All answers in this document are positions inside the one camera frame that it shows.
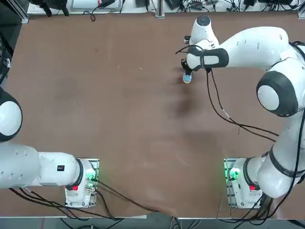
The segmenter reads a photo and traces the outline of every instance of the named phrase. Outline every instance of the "black cable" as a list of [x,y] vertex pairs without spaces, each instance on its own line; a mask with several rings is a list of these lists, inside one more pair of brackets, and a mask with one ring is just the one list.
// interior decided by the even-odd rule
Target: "black cable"
[[97,9],[103,9],[104,7],[101,7],[101,5],[98,5],[97,7],[95,7],[94,8],[94,10],[92,10],[92,12],[89,12],[89,11],[84,11],[82,14],[84,15],[84,14],[89,14],[90,15],[90,19],[91,19],[91,21],[95,21],[95,15],[93,14]]
[[128,200],[129,202],[133,203],[134,205],[136,205],[136,206],[138,206],[138,207],[140,207],[140,208],[142,208],[142,209],[145,209],[145,210],[147,210],[147,211],[152,211],[152,212],[159,212],[159,211],[157,211],[157,210],[155,210],[155,209],[147,208],[147,207],[145,207],[145,206],[143,206],[143,205],[141,205],[141,204],[135,202],[134,200],[132,200],[132,199],[130,199],[130,198],[124,196],[123,194],[119,193],[118,191],[116,191],[116,190],[113,189],[112,187],[109,187],[108,185],[106,185],[105,183],[103,183],[103,182],[101,182],[101,181],[99,181],[99,180],[97,180],[97,179],[91,179],[91,180],[100,183],[101,185],[105,186],[106,188],[108,188],[108,189],[111,190],[112,192],[118,194],[120,197],[124,198],[125,200]]
[[204,51],[203,48],[201,48],[199,45],[190,44],[190,45],[184,46],[183,48],[181,48],[180,50],[178,50],[177,52],[175,52],[175,54],[178,54],[178,53],[180,53],[182,50],[184,50],[184,49],[186,49],[186,48],[189,48],[189,47],[197,47],[197,48],[200,48],[202,51]]
[[73,227],[71,227],[69,224],[67,224],[65,221],[63,221],[63,219],[62,218],[60,218],[60,220],[68,227],[68,228],[70,228],[70,229],[74,229]]
[[153,6],[154,10],[157,12],[157,8],[155,7],[153,0],[152,0],[152,6]]
[[303,224],[303,223],[301,223],[301,222],[299,222],[297,220],[287,220],[287,221],[289,221],[290,223],[295,224],[295,225],[297,225],[299,227],[305,228],[305,224]]
[[264,11],[268,6],[269,6],[269,4],[266,4],[266,7],[262,11]]
[[195,224],[196,221],[197,220],[195,219],[188,229],[196,228],[201,223],[201,220],[198,220],[198,222]]
[[107,228],[105,228],[105,229],[110,229],[110,228],[114,227],[115,225],[117,225],[118,223],[122,222],[123,220],[124,220],[124,219],[121,219],[121,220],[115,222],[114,224],[110,225],[109,227],[107,227]]
[[206,7],[202,6],[203,9],[205,9],[206,11],[210,12]]
[[256,135],[256,136],[259,136],[259,137],[268,139],[268,140],[270,140],[270,141],[272,141],[272,142],[275,142],[275,140],[273,140],[273,139],[271,139],[271,138],[269,138],[269,137],[267,137],[267,136],[260,135],[260,134],[258,134],[258,133],[256,133],[256,132],[253,132],[253,131],[251,131],[251,130],[245,128],[243,125],[241,125],[241,124],[235,122],[232,118],[230,118],[230,120],[231,120],[231,121],[230,121],[230,120],[224,118],[223,116],[221,116],[221,114],[219,114],[218,111],[216,110],[216,108],[215,108],[215,106],[214,106],[214,104],[213,104],[213,102],[212,102],[212,99],[211,99],[210,87],[209,87],[209,73],[208,73],[208,72],[206,72],[206,84],[207,84],[208,95],[209,95],[209,99],[210,99],[210,103],[211,103],[211,105],[212,105],[212,108],[214,109],[214,111],[216,112],[216,114],[217,114],[220,118],[222,118],[223,120],[225,120],[225,121],[227,121],[227,122],[229,122],[229,123],[231,123],[231,124],[234,124],[234,125],[237,125],[237,126],[241,127],[242,129],[244,129],[244,130],[250,132],[251,134],[254,134],[254,135]]
[[220,221],[222,222],[225,222],[225,223],[238,223],[238,222],[247,222],[247,221],[250,221],[250,220],[253,220],[256,216],[253,216],[249,219],[246,219],[246,217],[250,214],[250,212],[256,207],[256,205],[258,204],[258,202],[263,198],[263,195],[254,203],[253,207],[250,208],[250,210],[240,219],[233,219],[234,221],[225,221],[225,220],[222,220],[222,219],[219,219]]
[[179,229],[181,229],[180,223],[178,222],[177,218],[176,218],[176,217],[174,217],[174,218],[173,218],[173,220],[175,220],[175,221],[176,221],[176,225],[178,225]]
[[120,13],[122,12],[122,9],[123,9],[123,6],[124,6],[124,3],[125,3],[125,0],[122,0],[122,6],[121,6],[121,9],[120,9]]
[[[272,203],[273,203],[273,198],[271,198],[271,200],[270,200],[270,202],[269,202],[269,204],[268,204],[268,206],[267,206],[267,214],[266,214],[266,216],[268,216],[268,214],[269,214],[270,207],[271,207]],[[260,226],[260,225],[262,225],[263,223],[265,223],[266,220],[267,220],[267,218],[263,219],[263,221],[262,221],[261,223],[258,223],[258,224],[254,224],[254,223],[252,223],[252,222],[249,222],[249,223],[251,223],[252,225],[255,225],[255,226]]]
[[98,217],[102,217],[102,218],[106,218],[106,219],[112,219],[112,218],[110,218],[110,217],[103,216],[103,215],[100,215],[100,214],[97,214],[97,213],[94,213],[94,212],[89,212],[89,211],[83,210],[83,209],[81,209],[81,208],[68,207],[68,206],[61,205],[61,204],[59,204],[59,203],[56,203],[56,204],[58,204],[58,206],[54,206],[54,205],[46,204],[46,203],[41,203],[41,202],[39,202],[39,201],[36,201],[36,200],[31,199],[31,198],[25,197],[24,195],[22,195],[21,193],[17,192],[16,190],[14,190],[14,189],[12,189],[12,188],[9,188],[9,190],[12,191],[13,193],[15,193],[17,196],[21,197],[22,199],[27,200],[27,201],[32,202],[32,203],[35,203],[35,204],[47,206],[47,207],[50,207],[50,208],[65,208],[65,209],[72,209],[72,210],[80,211],[80,212],[87,213],[87,214],[90,214],[90,215],[94,215],[94,216],[98,216]]
[[[59,203],[57,203],[57,202],[55,202],[55,201],[49,201],[49,200],[47,200],[47,199],[45,199],[45,198],[43,198],[42,196],[40,196],[40,195],[38,195],[36,192],[34,192],[34,191],[30,191],[31,193],[33,193],[34,195],[36,195],[38,198],[36,198],[36,197],[34,197],[34,196],[32,196],[32,195],[30,195],[30,194],[28,194],[28,193],[26,193],[22,188],[19,188],[19,190],[24,194],[24,195],[26,195],[26,196],[28,196],[28,197],[30,197],[31,199],[36,199],[36,200],[40,200],[40,201],[43,201],[43,202],[47,202],[47,203],[49,203],[49,204],[52,204],[52,205],[60,205]],[[64,215],[66,215],[68,218],[70,218],[70,219],[78,219],[78,220],[80,220],[80,221],[87,221],[87,220],[89,220],[89,219],[81,219],[81,218],[79,218],[79,217],[77,217],[70,209],[67,209],[74,217],[71,217],[71,216],[69,216],[66,212],[64,212],[63,210],[61,210],[60,208],[57,208],[59,211],[61,211]]]
[[106,209],[106,212],[107,212],[108,216],[114,219],[115,217],[110,213],[109,208],[108,208],[107,203],[106,203],[106,200],[105,200],[104,196],[102,195],[102,193],[97,189],[95,190],[95,192],[102,198],[102,201],[104,203],[104,206],[105,206],[105,209]]
[[213,0],[211,0],[211,3],[212,3],[212,5],[213,5],[213,9],[214,9],[214,11],[216,12],[216,6],[215,6],[215,4],[214,4]]
[[[213,75],[213,71],[212,71],[212,70],[211,70],[211,73],[212,73],[212,80],[213,80],[213,83],[214,83],[214,86],[215,86],[215,90],[216,90],[216,94],[217,94],[218,104],[219,104],[220,108],[221,108],[222,110],[224,110],[224,108],[223,108],[223,106],[222,106],[222,104],[221,104],[221,102],[220,102],[220,97],[219,97],[219,93],[218,93],[218,88],[217,88],[216,81],[215,81],[215,78],[214,78],[214,75]],[[249,127],[249,128],[253,128],[253,129],[256,129],[256,130],[264,131],[264,132],[267,132],[267,133],[270,133],[270,134],[272,134],[272,135],[275,135],[275,136],[279,137],[278,134],[276,134],[276,133],[274,133],[274,132],[272,132],[272,131],[270,131],[270,130],[265,130],[265,129],[262,129],[262,128],[259,128],[259,127],[256,127],[256,126],[252,126],[252,125],[245,125],[245,124],[240,124],[240,125],[242,125],[242,126],[244,126],[244,127]]]
[[[115,225],[117,225],[118,223],[122,222],[123,220],[124,219],[120,219],[119,221],[115,222],[114,224],[112,224],[109,227],[104,228],[104,229],[110,229],[110,228],[114,227]],[[101,228],[99,228],[97,226],[91,226],[91,225],[84,225],[84,226],[81,226],[81,227],[79,227],[77,229],[92,228],[92,227],[93,227],[93,229],[101,229]]]
[[297,152],[296,152],[296,162],[295,162],[295,170],[294,170],[294,175],[292,177],[292,181],[289,187],[288,192],[286,193],[286,195],[284,196],[284,198],[279,202],[279,204],[276,206],[276,208],[274,209],[274,211],[271,213],[270,216],[267,216],[266,219],[269,219],[270,217],[272,217],[275,212],[277,211],[277,209],[281,206],[281,204],[286,200],[286,198],[289,196],[294,183],[295,183],[295,178],[296,178],[296,174],[297,174],[297,169],[299,166],[299,159],[300,159],[300,150],[301,150],[301,141],[302,141],[302,133],[303,133],[303,127],[304,127],[304,120],[305,120],[305,111],[303,111],[303,115],[302,115],[302,120],[301,120],[301,126],[300,126],[300,131],[299,131],[299,138],[298,138],[298,143],[297,143]]

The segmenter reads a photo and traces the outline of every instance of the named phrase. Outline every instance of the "brown mat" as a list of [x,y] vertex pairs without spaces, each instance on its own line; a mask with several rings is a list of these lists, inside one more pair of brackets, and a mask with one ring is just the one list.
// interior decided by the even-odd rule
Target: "brown mat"
[[[215,218],[225,179],[224,157],[259,156],[272,143],[216,116],[205,72],[182,83],[180,59],[198,14],[39,17],[24,25],[7,85],[24,123],[15,141],[40,151],[99,157],[101,178],[136,201],[179,217]],[[222,42],[254,26],[284,28],[305,40],[304,21],[286,12],[212,13]],[[283,119],[265,111],[255,88],[259,69],[215,69],[223,105],[235,120],[280,133]],[[63,189],[42,187],[64,202]],[[278,218],[305,219],[304,184],[293,189]],[[116,216],[144,214],[105,193]],[[61,215],[1,190],[1,216]],[[94,210],[105,214],[101,203]],[[242,214],[234,211],[233,216]],[[227,199],[221,217],[229,217]]]

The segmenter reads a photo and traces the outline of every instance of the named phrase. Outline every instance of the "green light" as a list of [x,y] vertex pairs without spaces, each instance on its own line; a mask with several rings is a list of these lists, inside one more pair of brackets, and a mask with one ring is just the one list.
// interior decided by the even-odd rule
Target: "green light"
[[234,179],[237,179],[239,172],[240,172],[240,170],[238,168],[232,168],[230,170],[230,177],[234,178]]

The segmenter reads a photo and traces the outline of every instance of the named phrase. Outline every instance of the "white robotic arm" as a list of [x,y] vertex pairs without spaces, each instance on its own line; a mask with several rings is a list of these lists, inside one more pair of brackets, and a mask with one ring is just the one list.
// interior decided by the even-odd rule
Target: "white robotic arm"
[[[269,112],[287,117],[285,128],[268,154],[238,159],[230,175],[239,208],[253,207],[263,192],[272,198],[284,195],[294,174],[305,107],[305,57],[302,54],[305,47],[300,45],[295,49],[289,44],[287,33],[275,27],[250,28],[219,45],[206,16],[195,21],[189,45],[186,59],[182,60],[185,83],[191,81],[192,71],[201,68],[255,67],[267,71],[257,84],[257,98]],[[304,144],[302,139],[295,184],[305,173]]]
[[87,159],[10,142],[19,132],[22,111],[19,103],[0,88],[0,188],[65,186],[66,205],[92,207],[96,203],[97,171]]

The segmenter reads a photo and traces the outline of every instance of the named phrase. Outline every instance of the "metal base plate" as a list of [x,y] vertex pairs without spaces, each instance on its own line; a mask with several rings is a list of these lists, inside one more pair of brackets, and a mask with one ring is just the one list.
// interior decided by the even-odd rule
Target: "metal base plate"
[[[231,183],[231,180],[228,176],[230,173],[230,170],[233,168],[235,161],[238,158],[225,158],[224,159],[224,174],[225,174],[225,181],[226,181],[226,187],[227,187],[227,195],[228,195],[228,203],[230,208],[238,208],[236,199],[235,199],[235,193],[233,190],[233,186]],[[257,205],[253,207],[253,209],[259,209],[260,205]]]
[[[96,176],[95,176],[95,179],[99,179],[99,168],[100,168],[100,160],[98,158],[85,158],[86,160],[88,160],[93,169],[95,170],[96,172]],[[98,183],[97,182],[93,182],[93,189],[97,189],[97,186],[98,186]],[[96,206],[96,192],[94,192],[94,194],[91,194],[91,198],[90,198],[90,201],[89,201],[89,207],[94,207]]]

